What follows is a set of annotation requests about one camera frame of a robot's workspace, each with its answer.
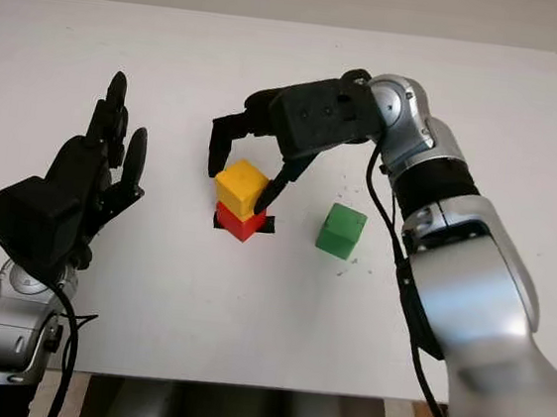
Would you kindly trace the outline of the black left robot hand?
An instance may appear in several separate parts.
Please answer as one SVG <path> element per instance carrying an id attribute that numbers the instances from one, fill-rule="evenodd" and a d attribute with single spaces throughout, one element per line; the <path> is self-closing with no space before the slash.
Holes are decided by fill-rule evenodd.
<path id="1" fill-rule="evenodd" d="M 129 120 L 127 82 L 124 72 L 116 72 L 106 97 L 96 103 L 86 134 L 64 143 L 46 174 L 48 182 L 77 199 L 81 207 L 73 241 L 63 252 L 78 270 L 89 267 L 89 244 L 102 227 L 145 195 L 140 179 L 148 133 L 139 128 L 124 144 Z"/>

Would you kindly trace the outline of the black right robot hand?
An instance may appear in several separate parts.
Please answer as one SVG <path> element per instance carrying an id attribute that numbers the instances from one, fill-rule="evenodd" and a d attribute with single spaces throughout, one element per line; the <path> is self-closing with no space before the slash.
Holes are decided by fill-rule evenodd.
<path id="1" fill-rule="evenodd" d="M 234 140 L 245 138 L 249 134 L 255 137 L 277 136 L 269 109 L 272 100 L 280 92 L 281 88 L 255 92 L 246 99 L 242 113 L 213 120 L 207 163 L 209 177 L 215 177 L 225 168 Z M 283 167 L 275 179 L 266 184 L 255 202 L 254 213 L 261 213 L 270 206 L 290 182 L 295 182 L 309 168 L 316 157 L 317 154 L 299 158 L 284 156 Z"/>

